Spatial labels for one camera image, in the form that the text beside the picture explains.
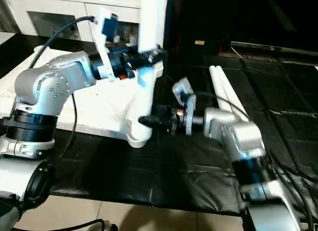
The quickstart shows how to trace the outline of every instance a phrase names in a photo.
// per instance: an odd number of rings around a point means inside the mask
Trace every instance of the white tube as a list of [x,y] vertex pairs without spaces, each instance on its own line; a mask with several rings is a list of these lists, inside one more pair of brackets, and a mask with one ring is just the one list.
[[[233,87],[231,86],[231,84],[230,84],[228,78],[226,77],[223,69],[220,66],[216,66],[216,69],[218,71],[219,78],[221,80],[223,89],[224,89],[224,91],[225,91],[225,93],[227,95],[227,98],[228,98],[229,102],[231,102],[236,107],[238,107],[240,110],[242,110],[244,113],[246,113],[243,105],[241,104],[237,94],[235,93]],[[248,119],[245,117],[245,115],[242,114],[239,110],[237,110],[233,106],[231,106],[231,108],[232,108],[232,111],[234,113],[236,113],[237,115],[239,115],[243,121],[246,121],[246,122],[248,121]]]
[[[163,44],[165,7],[166,0],[141,0],[139,52]],[[149,67],[139,69],[138,72],[136,95],[126,118],[131,121],[131,139],[146,141],[151,137],[152,129],[139,123],[138,118],[151,113],[157,71]]]
[[[219,71],[217,70],[217,68],[215,66],[210,66],[209,70],[210,70],[210,75],[211,75],[213,87],[215,90],[215,94],[221,98],[228,100],[227,95],[226,95],[225,90],[224,90],[223,85],[222,85],[221,78],[219,77]],[[225,101],[223,101],[219,98],[217,98],[217,101],[218,101],[220,109],[232,112],[232,108],[231,108],[229,103],[226,103]]]

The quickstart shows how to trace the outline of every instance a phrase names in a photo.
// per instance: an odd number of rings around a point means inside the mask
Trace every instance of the black table surface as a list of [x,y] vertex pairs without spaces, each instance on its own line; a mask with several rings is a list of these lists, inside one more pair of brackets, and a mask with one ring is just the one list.
[[[0,78],[46,40],[16,34],[0,45]],[[65,39],[58,39],[51,48],[96,51],[93,43]],[[252,60],[245,60],[243,69],[238,59],[170,54],[164,72],[169,76],[157,79],[154,103],[176,105],[171,87],[183,77],[188,77],[194,91],[214,92],[210,65],[223,68],[280,162],[312,177],[301,188],[318,202],[318,71]],[[216,100],[198,97],[198,109],[207,106],[217,106]],[[63,150],[69,134],[57,129],[55,155]],[[302,184],[299,175],[295,179]],[[74,145],[57,166],[51,193],[234,216],[242,207],[231,162],[222,147],[201,132],[173,137],[154,129],[141,149],[123,140],[77,133]]]

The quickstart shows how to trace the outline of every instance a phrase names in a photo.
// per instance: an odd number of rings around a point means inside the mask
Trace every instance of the electrical wire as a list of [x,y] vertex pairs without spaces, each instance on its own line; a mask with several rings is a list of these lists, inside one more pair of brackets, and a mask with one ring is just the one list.
[[216,94],[213,94],[211,92],[204,92],[204,91],[199,91],[199,92],[194,92],[194,95],[198,95],[198,96],[208,96],[208,97],[213,97],[213,98],[218,98],[226,103],[228,103],[229,105],[233,106],[235,109],[237,109],[240,113],[242,113],[244,115],[244,117],[246,117],[249,121],[252,121],[252,119],[247,115],[246,112],[244,112],[243,110],[241,110],[239,107],[237,107],[235,104],[231,103],[230,101],[228,101],[225,98],[222,98]]
[[273,167],[273,171],[279,177],[285,187],[289,190],[290,194],[293,196],[294,200],[297,203],[297,207],[301,209],[303,214],[306,214],[303,201],[295,194],[291,186],[288,184],[287,180],[284,178],[283,174],[281,174],[280,171],[275,167]]
[[76,125],[78,122],[78,110],[76,107],[76,103],[75,103],[75,97],[74,94],[72,93],[72,101],[73,101],[73,106],[74,106],[74,123],[73,123],[73,128],[72,128],[72,132],[68,138],[68,141],[66,142],[66,145],[64,147],[64,151],[60,154],[60,156],[57,158],[57,160],[55,161],[55,163],[51,166],[51,167],[55,167],[62,159],[62,157],[65,155],[65,153],[69,150],[69,148],[71,147],[72,143],[73,143],[73,139],[75,136],[75,129],[76,129]]
[[49,40],[47,40],[47,42],[45,42],[45,44],[42,46],[42,48],[39,50],[39,52],[37,53],[37,55],[34,57],[33,61],[31,62],[29,68],[33,68],[35,63],[38,61],[38,59],[40,58],[40,56],[43,54],[43,52],[45,51],[45,49],[59,36],[59,34],[61,34],[66,28],[80,22],[80,21],[94,21],[94,17],[93,16],[83,16],[83,17],[79,17],[73,21],[68,22],[67,24],[63,25],[57,32],[54,33],[53,36],[50,37]]
[[[79,230],[79,229],[88,227],[88,226],[96,224],[96,223],[101,223],[101,231],[105,231],[105,223],[104,223],[104,220],[102,220],[102,219],[93,220],[93,221],[90,221],[88,223],[73,226],[70,228],[64,228],[64,229],[59,229],[59,230],[50,230],[50,231],[74,231],[74,230]],[[21,230],[21,229],[13,228],[12,231],[29,231],[29,230]]]

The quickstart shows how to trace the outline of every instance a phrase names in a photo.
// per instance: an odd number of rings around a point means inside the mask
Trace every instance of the silver robotic arm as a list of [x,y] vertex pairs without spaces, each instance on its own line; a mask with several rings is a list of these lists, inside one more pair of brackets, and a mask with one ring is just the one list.
[[269,168],[262,135],[256,124],[242,121],[238,115],[218,108],[206,108],[204,114],[197,114],[196,96],[187,78],[177,82],[172,91],[185,109],[159,107],[159,116],[153,114],[141,117],[139,121],[150,127],[157,124],[171,127],[173,134],[177,128],[185,127],[186,134],[191,135],[192,127],[199,126],[205,137],[223,145],[245,202],[242,211],[244,230],[300,231],[298,218],[284,188]]
[[[134,77],[134,70],[164,61],[166,52],[138,53],[129,47],[108,54],[112,76]],[[58,115],[69,96],[102,78],[99,54],[76,52],[54,58],[40,68],[23,71],[15,81],[17,103],[2,125],[0,137],[0,231],[10,230],[25,210],[48,197],[54,167],[44,160],[52,154]]]

